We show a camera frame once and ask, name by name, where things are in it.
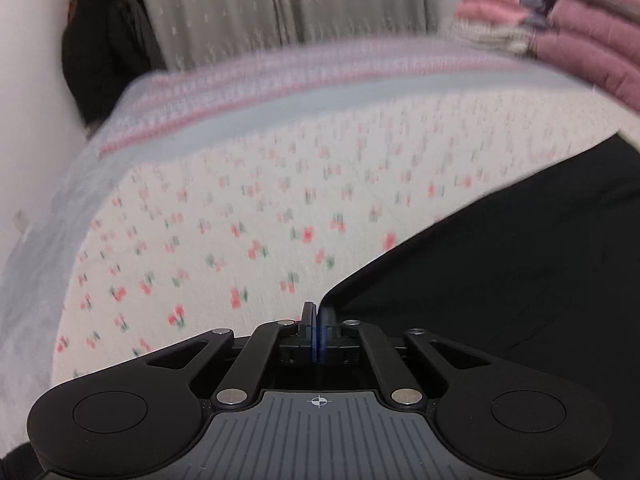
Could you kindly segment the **grey patterned curtain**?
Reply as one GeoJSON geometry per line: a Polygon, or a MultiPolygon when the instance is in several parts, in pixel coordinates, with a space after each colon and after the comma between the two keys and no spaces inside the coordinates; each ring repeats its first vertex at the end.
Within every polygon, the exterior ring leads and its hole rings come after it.
{"type": "Polygon", "coordinates": [[[447,0],[144,0],[166,63],[192,70],[250,52],[429,34],[447,0]]]}

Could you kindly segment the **mauve folded quilt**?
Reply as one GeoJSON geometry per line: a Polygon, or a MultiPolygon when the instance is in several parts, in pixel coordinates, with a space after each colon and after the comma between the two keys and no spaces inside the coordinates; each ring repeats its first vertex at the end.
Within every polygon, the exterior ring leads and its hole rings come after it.
{"type": "Polygon", "coordinates": [[[549,65],[639,109],[639,0],[554,0],[530,48],[549,65]]]}

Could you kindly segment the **cherry print bed sheet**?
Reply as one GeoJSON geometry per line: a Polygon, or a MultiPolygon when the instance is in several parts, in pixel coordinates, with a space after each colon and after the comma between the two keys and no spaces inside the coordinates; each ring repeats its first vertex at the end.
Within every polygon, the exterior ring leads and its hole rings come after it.
{"type": "Polygon", "coordinates": [[[639,117],[534,66],[327,84],[100,155],[1,279],[1,389],[33,396],[213,326],[240,334],[639,117]]]}

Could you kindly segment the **striped folded cloth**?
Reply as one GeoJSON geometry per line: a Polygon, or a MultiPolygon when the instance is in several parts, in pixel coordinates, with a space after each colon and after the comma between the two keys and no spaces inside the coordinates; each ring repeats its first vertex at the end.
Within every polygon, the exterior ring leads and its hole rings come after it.
{"type": "Polygon", "coordinates": [[[522,26],[454,20],[449,25],[448,36],[474,48],[524,58],[530,55],[534,33],[531,29],[522,26]]]}

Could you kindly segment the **black hanging clothes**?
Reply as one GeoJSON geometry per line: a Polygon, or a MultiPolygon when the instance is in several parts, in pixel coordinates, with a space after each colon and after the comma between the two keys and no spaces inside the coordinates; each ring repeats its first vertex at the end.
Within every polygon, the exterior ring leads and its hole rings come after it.
{"type": "Polygon", "coordinates": [[[165,68],[143,0],[70,0],[62,70],[87,127],[107,120],[129,84],[165,68]]]}

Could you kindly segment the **black pants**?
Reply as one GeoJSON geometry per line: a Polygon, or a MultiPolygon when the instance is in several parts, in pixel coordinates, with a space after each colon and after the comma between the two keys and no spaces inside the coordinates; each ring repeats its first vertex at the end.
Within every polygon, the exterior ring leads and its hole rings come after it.
{"type": "Polygon", "coordinates": [[[639,153],[622,136],[491,193],[322,299],[578,382],[608,407],[597,468],[639,474],[639,153]]]}

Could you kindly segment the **pink striped blanket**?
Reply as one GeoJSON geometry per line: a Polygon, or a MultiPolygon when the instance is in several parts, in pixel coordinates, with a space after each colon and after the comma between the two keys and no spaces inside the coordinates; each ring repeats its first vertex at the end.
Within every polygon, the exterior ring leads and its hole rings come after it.
{"type": "Polygon", "coordinates": [[[524,70],[513,56],[430,37],[366,38],[259,52],[137,79],[99,131],[100,157],[203,118],[298,92],[378,78],[524,70]]]}

